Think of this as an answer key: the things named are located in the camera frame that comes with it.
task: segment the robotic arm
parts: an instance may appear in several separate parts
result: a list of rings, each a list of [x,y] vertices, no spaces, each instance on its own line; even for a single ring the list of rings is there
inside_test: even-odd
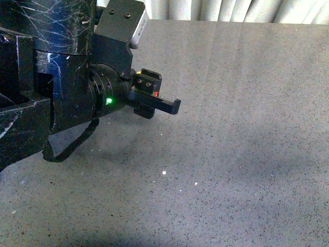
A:
[[[180,100],[159,98],[160,74],[131,68],[148,19],[134,0],[0,0],[0,172],[42,150],[63,161],[125,105],[148,119],[178,113]],[[54,157],[49,135],[88,121]]]

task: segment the green led light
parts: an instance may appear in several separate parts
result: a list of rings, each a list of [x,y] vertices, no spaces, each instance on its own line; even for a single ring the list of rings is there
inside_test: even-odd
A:
[[[111,104],[112,102],[113,102],[113,100],[111,98],[106,99],[106,105]]]

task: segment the screw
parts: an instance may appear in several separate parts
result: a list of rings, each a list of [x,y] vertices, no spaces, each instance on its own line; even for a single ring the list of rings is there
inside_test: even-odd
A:
[[[10,43],[9,37],[5,34],[0,34],[0,42],[1,43]]]

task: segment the white curtain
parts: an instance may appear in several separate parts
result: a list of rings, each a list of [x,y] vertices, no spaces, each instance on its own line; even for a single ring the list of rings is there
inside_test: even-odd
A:
[[[151,19],[329,24],[329,0],[139,0]],[[98,0],[106,6],[108,0]]]

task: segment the gray speckled floor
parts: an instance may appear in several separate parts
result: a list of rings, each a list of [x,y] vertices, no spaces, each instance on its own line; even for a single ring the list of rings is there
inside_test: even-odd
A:
[[[125,108],[67,161],[6,168],[0,246],[328,246],[328,40],[150,21],[134,68],[162,74],[179,114]]]

